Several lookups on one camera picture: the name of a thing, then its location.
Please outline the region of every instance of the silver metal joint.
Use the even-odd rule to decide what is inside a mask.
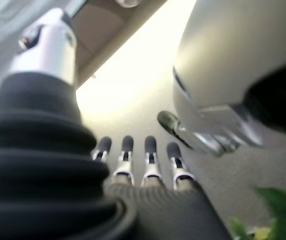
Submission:
[[[130,178],[130,182],[134,185],[134,176],[132,173],[132,152],[122,151],[121,155],[118,158],[118,166],[117,169],[114,171],[112,178],[115,178],[117,175],[127,175]]]
[[[106,150],[103,152],[96,150],[93,154],[93,160],[105,163],[107,160],[107,155],[108,155],[108,152]]]
[[[194,175],[188,171],[186,165],[181,158],[171,157],[170,161],[172,165],[174,190],[177,190],[177,181],[180,177],[190,177],[195,180]]]
[[[163,182],[162,174],[160,171],[159,162],[157,158],[157,153],[154,152],[151,156],[151,153],[147,152],[145,162],[146,162],[145,174],[143,176],[141,186],[142,187],[144,186],[146,179],[149,177],[158,177],[159,180]]]

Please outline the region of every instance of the floor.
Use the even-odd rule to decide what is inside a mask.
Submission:
[[[165,184],[172,187],[166,146],[176,139],[156,120],[161,110],[175,112],[171,66],[194,0],[170,0],[119,49],[80,89],[77,97],[84,124],[97,139],[112,138],[108,165],[117,165],[124,136],[134,138],[133,169],[140,184],[144,141],[155,136]],[[223,221],[242,219],[248,226],[267,224],[270,217],[252,188],[286,188],[286,146],[273,150],[242,147],[213,158],[183,145],[185,162],[207,192]]]

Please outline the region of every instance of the robotic finger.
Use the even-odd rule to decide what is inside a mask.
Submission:
[[[164,187],[162,174],[157,158],[156,139],[153,136],[148,136],[145,140],[145,174],[142,180],[142,187]]]
[[[118,166],[112,177],[114,183],[134,185],[134,176],[132,173],[133,146],[133,138],[131,136],[124,137],[122,151],[118,158]]]

